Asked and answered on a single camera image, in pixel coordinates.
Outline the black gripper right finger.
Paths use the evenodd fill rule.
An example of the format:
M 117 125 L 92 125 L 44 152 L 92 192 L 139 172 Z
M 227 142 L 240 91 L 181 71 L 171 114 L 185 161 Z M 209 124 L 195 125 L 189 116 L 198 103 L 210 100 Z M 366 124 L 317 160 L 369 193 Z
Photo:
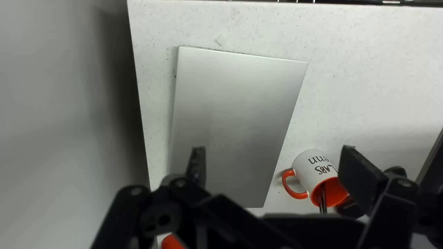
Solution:
M 339 158 L 339 181 L 347 196 L 337 205 L 344 215 L 369 214 L 387 183 L 387 176 L 351 145 L 343 145 Z

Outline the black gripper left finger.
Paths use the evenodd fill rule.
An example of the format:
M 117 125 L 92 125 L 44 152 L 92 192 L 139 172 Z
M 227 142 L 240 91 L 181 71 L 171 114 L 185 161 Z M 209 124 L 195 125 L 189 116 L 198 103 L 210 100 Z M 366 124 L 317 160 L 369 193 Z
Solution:
M 206 149 L 203 146 L 193 146 L 191 149 L 185 175 L 195 183 L 203 186 L 206 182 Z

